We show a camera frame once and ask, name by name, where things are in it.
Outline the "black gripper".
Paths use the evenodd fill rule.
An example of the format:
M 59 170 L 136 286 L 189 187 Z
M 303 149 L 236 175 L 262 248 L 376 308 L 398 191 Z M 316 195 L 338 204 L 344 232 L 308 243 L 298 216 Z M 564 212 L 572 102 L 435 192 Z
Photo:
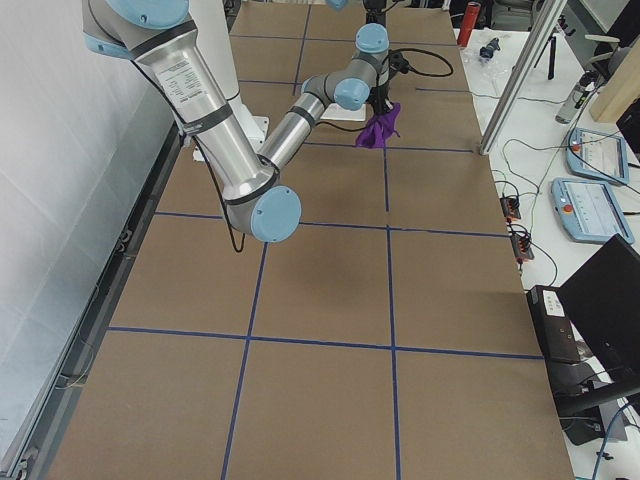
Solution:
M 370 105 L 376 116 L 386 115 L 391 111 L 391 101 L 388 98 L 388 85 L 381 85 L 371 89 Z

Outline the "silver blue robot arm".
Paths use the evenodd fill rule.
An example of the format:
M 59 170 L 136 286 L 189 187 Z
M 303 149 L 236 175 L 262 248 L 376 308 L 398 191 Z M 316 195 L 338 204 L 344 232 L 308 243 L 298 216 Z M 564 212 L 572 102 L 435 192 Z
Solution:
M 220 203 L 229 227 L 267 243 L 290 237 L 302 207 L 280 182 L 331 104 L 356 111 L 388 78 L 388 33 L 369 23 L 342 70 L 307 80 L 298 100 L 262 143 L 252 142 L 236 114 L 241 104 L 222 2 L 84 1 L 87 48 L 151 69 L 184 132 L 221 179 Z
M 348 0 L 325 0 L 325 4 L 335 11 L 344 9 L 348 4 Z M 362 6 L 365 9 L 366 23 L 377 23 L 386 25 L 387 13 L 392 10 L 400 1 L 388 0 L 362 0 Z

